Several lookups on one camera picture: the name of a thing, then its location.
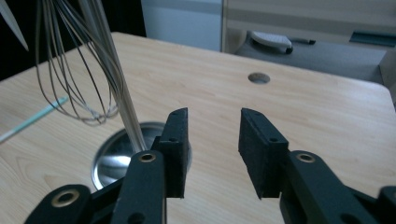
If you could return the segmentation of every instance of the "circular hole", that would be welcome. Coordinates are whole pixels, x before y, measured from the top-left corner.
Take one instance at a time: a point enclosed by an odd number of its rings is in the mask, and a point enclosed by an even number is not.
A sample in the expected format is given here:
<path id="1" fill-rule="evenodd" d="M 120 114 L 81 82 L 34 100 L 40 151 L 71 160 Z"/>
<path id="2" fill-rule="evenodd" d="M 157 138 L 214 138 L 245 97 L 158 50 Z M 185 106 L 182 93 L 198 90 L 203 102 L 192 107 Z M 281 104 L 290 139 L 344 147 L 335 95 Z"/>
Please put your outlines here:
<path id="1" fill-rule="evenodd" d="M 76 189 L 67 189 L 61 191 L 52 198 L 51 204 L 54 207 L 65 207 L 73 203 L 79 197 L 79 192 Z"/>
<path id="2" fill-rule="evenodd" d="M 300 161 L 304 161 L 304 162 L 314 162 L 315 158 L 313 158 L 311 155 L 308 154 L 298 154 L 297 155 L 297 159 L 299 159 Z"/>
<path id="3" fill-rule="evenodd" d="M 142 156 L 139 157 L 139 160 L 142 162 L 151 162 L 155 160 L 155 155 L 153 154 L 144 154 Z"/>
<path id="4" fill-rule="evenodd" d="M 271 78 L 264 73 L 252 73 L 247 77 L 251 82 L 256 84 L 266 84 L 270 82 Z"/>
<path id="5" fill-rule="evenodd" d="M 145 216 L 141 213 L 133 213 L 128 218 L 128 224 L 142 224 L 145 222 Z"/>
<path id="6" fill-rule="evenodd" d="M 342 214 L 341 220 L 346 224 L 361 224 L 361 222 L 350 214 Z"/>

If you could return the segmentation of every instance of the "white wall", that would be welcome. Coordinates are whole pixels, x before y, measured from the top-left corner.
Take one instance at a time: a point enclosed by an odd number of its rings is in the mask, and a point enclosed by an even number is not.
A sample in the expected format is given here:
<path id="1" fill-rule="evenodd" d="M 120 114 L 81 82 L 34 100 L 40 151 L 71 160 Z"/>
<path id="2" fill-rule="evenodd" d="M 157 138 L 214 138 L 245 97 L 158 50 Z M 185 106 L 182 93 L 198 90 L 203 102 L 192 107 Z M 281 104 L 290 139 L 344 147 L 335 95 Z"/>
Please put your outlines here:
<path id="1" fill-rule="evenodd" d="M 222 0 L 142 0 L 149 38 L 220 51 Z"/>

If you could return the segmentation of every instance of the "whisk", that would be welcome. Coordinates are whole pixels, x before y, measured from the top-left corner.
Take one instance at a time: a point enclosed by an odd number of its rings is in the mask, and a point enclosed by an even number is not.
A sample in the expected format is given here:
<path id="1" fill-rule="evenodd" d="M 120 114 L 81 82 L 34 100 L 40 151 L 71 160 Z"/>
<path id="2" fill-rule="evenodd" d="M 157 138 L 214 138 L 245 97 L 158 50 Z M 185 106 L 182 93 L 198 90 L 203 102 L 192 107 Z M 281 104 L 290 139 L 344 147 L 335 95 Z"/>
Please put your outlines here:
<path id="1" fill-rule="evenodd" d="M 102 3 L 100 0 L 80 0 L 79 4 L 84 19 L 66 0 L 37 1 L 35 58 L 40 89 L 49 104 L 53 98 L 55 100 L 60 98 L 60 91 L 64 91 L 70 99 L 71 106 L 67 108 L 64 105 L 59 107 L 53 105 L 54 108 L 66 116 L 79 119 L 91 126 L 103 124 L 120 112 L 125 130 L 133 145 L 133 154 L 145 150 L 146 144 Z M 46 78 L 38 66 L 41 31 L 44 31 L 43 37 L 46 43 L 49 86 L 44 83 Z M 83 73 L 80 70 L 77 73 L 70 66 L 70 59 L 65 54 L 65 40 L 71 41 L 76 47 L 80 57 L 79 63 L 85 70 Z M 95 81 L 98 75 L 90 68 L 92 61 L 96 62 L 95 66 L 100 66 L 106 76 L 107 86 L 104 88 Z M 97 97 L 96 102 L 86 101 L 86 94 L 92 93 L 87 93 L 86 85 L 78 84 L 79 78 L 87 78 L 91 82 L 92 90 Z"/>

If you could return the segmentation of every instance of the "wire whisk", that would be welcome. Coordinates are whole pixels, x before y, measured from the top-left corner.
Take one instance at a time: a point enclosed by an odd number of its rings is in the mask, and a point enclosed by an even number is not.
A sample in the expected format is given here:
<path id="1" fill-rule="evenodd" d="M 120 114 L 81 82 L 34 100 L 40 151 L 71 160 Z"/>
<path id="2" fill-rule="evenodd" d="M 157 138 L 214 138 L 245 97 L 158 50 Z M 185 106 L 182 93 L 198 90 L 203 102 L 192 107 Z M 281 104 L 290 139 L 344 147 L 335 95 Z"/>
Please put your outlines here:
<path id="1" fill-rule="evenodd" d="M 103 124 L 120 112 L 134 152 L 145 150 L 146 144 L 102 3 L 100 0 L 80 0 L 79 5 L 83 17 L 66 0 L 37 1 L 35 62 L 40 89 L 49 104 L 67 94 L 70 106 L 55 108 L 66 116 L 92 126 Z M 40 38 L 45 43 L 41 48 Z M 76 56 L 67 56 L 65 43 L 72 43 L 77 49 L 78 60 Z M 39 51 L 43 47 L 48 61 L 48 70 L 44 71 L 38 66 Z M 93 66 L 99 66 L 100 69 L 92 69 Z M 103 74 L 97 74 L 98 70 L 103 71 Z M 103 82 L 95 81 L 102 75 L 106 76 L 105 86 Z M 82 79 L 86 79 L 83 85 L 79 83 Z M 92 84 L 90 90 L 87 90 L 88 82 Z M 87 101 L 87 95 L 92 95 L 91 91 L 95 92 L 95 102 Z"/>

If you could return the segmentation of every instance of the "wooden table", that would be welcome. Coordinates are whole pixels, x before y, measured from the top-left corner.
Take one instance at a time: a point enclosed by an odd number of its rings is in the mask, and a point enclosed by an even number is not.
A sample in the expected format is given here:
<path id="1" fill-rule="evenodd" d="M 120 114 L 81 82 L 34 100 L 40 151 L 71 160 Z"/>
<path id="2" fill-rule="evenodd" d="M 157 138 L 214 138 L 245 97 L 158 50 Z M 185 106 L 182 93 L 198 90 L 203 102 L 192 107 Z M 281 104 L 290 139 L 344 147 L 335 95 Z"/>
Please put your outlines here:
<path id="1" fill-rule="evenodd" d="M 262 112 L 290 141 L 290 150 L 318 154 L 346 185 L 376 196 L 382 186 L 396 184 L 396 115 L 384 87 L 113 36 L 139 121 L 165 122 L 171 111 L 189 108 L 192 165 L 185 199 L 168 200 L 169 223 L 283 222 L 278 199 L 257 199 L 238 153 L 242 107 Z M 76 65 L 74 53 L 70 63 Z M 252 83 L 253 72 L 271 81 Z M 1 82 L 0 95 L 0 133 L 47 105 L 35 69 Z M 120 128 L 120 116 L 93 128 L 53 112 L 0 145 L 0 223 L 22 223 L 60 186 L 94 190 L 93 157 Z"/>

